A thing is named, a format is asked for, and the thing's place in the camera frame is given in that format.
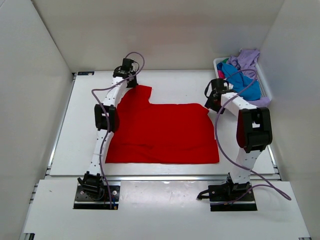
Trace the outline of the red t shirt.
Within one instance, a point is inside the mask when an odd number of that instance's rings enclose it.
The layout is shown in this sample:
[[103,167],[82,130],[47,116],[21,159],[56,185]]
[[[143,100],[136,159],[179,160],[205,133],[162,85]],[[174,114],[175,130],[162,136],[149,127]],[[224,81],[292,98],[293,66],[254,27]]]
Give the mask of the red t shirt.
[[209,110],[198,103],[154,104],[150,86],[130,89],[117,106],[119,127],[106,163],[217,164],[220,161]]

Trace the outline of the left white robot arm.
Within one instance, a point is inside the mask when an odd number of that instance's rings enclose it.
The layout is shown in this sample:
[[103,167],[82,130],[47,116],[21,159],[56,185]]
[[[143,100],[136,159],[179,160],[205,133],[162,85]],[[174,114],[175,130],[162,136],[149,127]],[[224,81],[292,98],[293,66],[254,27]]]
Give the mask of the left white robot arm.
[[126,89],[134,88],[137,83],[138,68],[135,61],[128,57],[122,60],[122,65],[114,69],[111,86],[102,89],[92,89],[91,94],[97,101],[94,106],[94,121],[97,129],[96,144],[90,161],[88,174],[103,176],[103,163],[114,133],[118,130],[120,120],[117,106]]

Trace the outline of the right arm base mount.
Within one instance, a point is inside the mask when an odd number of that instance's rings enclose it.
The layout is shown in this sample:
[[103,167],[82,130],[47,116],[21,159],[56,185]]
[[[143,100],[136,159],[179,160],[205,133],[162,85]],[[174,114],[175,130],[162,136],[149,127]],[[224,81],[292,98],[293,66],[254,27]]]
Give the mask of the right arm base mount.
[[201,191],[196,199],[208,199],[212,212],[254,212],[257,211],[255,195],[250,181],[245,183],[233,182],[230,175],[226,181],[211,184]]

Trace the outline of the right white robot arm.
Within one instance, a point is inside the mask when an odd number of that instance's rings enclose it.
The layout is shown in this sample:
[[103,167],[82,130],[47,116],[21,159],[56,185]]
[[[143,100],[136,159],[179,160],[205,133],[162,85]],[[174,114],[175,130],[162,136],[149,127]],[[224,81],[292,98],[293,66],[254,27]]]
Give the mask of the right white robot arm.
[[222,78],[211,80],[204,90],[207,98],[205,107],[216,113],[225,110],[237,119],[236,142],[239,152],[233,169],[229,173],[230,184],[224,187],[224,195],[236,200],[242,195],[242,187],[250,183],[250,175],[261,152],[272,143],[273,134],[270,111],[267,107],[257,107],[244,100],[234,90],[228,89],[229,83]]

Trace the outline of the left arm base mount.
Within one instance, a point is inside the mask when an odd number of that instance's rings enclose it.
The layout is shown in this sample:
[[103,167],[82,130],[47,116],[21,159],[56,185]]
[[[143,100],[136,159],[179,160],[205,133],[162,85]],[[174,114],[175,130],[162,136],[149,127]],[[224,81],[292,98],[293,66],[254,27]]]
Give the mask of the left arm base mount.
[[100,173],[87,171],[77,179],[73,208],[78,210],[118,210],[121,185],[107,185]]

